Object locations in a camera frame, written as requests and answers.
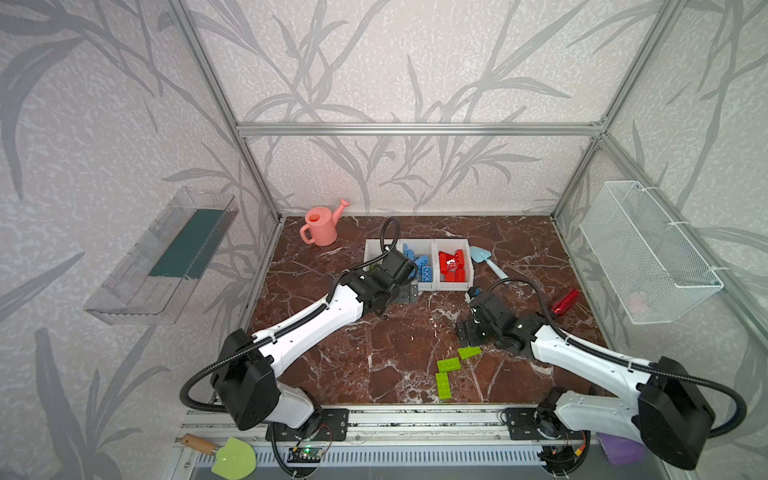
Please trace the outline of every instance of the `leaf pattern wallpaper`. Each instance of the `leaf pattern wallpaper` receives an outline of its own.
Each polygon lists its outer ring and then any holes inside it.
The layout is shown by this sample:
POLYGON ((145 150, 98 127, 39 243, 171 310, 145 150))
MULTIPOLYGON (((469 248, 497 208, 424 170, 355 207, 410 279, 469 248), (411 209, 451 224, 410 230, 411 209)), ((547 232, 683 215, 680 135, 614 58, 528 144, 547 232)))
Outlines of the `leaf pattern wallpaper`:
MULTIPOLYGON (((661 2, 188 4, 240 122, 589 122, 661 2)), ((288 214, 546 214, 587 140, 249 138, 288 214)))
MULTIPOLYGON (((691 222, 762 306, 768 306, 768 2, 689 1, 611 134, 691 222)), ((765 476, 768 357, 718 294, 673 323, 629 322, 578 229, 608 180, 625 180, 598 154, 558 226, 584 274, 604 333, 622 351, 683 361, 694 374, 732 385, 746 421, 707 442, 702 479, 765 476)), ((704 392, 719 418, 733 408, 704 392)))
POLYGON ((164 2, 3 0, 0 31, 0 478, 158 478, 275 223, 164 2), (240 212, 180 319, 88 315, 182 186, 240 212))

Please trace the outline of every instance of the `wooden handle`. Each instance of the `wooden handle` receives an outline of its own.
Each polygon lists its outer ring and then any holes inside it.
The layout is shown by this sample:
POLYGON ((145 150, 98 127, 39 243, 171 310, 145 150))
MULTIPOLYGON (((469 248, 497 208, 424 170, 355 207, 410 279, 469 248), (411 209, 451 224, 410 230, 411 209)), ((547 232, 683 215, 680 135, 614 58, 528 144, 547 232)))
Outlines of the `wooden handle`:
POLYGON ((200 437, 190 435, 189 433, 181 437, 181 445, 189 447, 193 450, 197 450, 198 452, 204 453, 206 455, 213 455, 216 449, 219 448, 215 443, 208 442, 207 440, 203 440, 200 437))

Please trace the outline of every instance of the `red marble table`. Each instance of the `red marble table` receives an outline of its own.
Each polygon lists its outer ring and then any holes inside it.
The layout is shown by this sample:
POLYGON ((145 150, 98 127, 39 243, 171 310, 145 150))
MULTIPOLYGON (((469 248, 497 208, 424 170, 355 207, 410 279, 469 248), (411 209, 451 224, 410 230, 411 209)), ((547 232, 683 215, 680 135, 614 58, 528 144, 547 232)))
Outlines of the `red marble table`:
MULTIPOLYGON (((378 238, 383 217, 342 217, 339 239, 328 247, 306 245, 301 217, 289 217, 266 275, 252 333, 278 323, 328 292, 333 274, 362 261, 364 240, 378 238)), ((578 282, 547 217, 400 217, 401 238, 468 238, 493 252, 506 272, 538 279, 550 299, 578 282)), ((475 265, 475 285, 496 280, 475 265)), ((522 284, 494 290, 515 312, 539 310, 533 290, 522 284)), ((468 316, 463 292, 422 292, 419 303, 392 305, 383 316, 369 314, 318 343, 282 375, 325 405, 342 403, 438 402, 437 360, 458 356, 455 323, 468 316)), ((604 345, 583 296, 561 319, 581 338, 604 345)), ((457 403, 536 403, 552 386, 586 393, 589 383, 570 372, 492 346, 449 373, 457 403)))

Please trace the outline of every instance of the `lime green block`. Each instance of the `lime green block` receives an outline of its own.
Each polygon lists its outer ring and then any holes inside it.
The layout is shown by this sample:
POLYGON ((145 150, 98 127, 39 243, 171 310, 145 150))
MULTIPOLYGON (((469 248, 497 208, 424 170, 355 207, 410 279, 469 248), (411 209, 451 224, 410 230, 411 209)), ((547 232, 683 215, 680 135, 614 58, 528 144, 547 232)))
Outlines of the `lime green block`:
POLYGON ((453 372, 454 370, 461 370, 462 364, 456 357, 452 359, 438 360, 437 371, 438 372, 453 372))
POLYGON ((448 373, 436 373, 437 379, 437 395, 440 399, 451 398, 451 384, 448 383, 448 373))
POLYGON ((466 346, 463 349, 458 349, 458 356, 462 358, 462 360, 467 360, 471 356, 480 355, 480 347, 479 346, 466 346))

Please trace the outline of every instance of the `watering can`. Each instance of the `watering can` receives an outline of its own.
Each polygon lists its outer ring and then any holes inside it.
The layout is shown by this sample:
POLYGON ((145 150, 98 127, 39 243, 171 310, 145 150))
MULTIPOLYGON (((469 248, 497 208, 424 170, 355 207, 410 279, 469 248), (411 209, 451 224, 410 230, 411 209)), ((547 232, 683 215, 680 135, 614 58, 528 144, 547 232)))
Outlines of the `watering can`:
POLYGON ((306 212, 306 215, 304 216, 306 225, 299 230, 301 240, 304 240, 304 243, 308 245, 314 243, 319 247, 324 247, 335 242, 336 237, 338 237, 338 234, 336 233, 336 224, 339 222, 341 213, 348 206, 349 202, 342 199, 341 205, 339 205, 339 208, 333 213, 325 207, 314 207, 312 210, 306 212), (312 234, 312 238, 306 237, 307 230, 312 234))

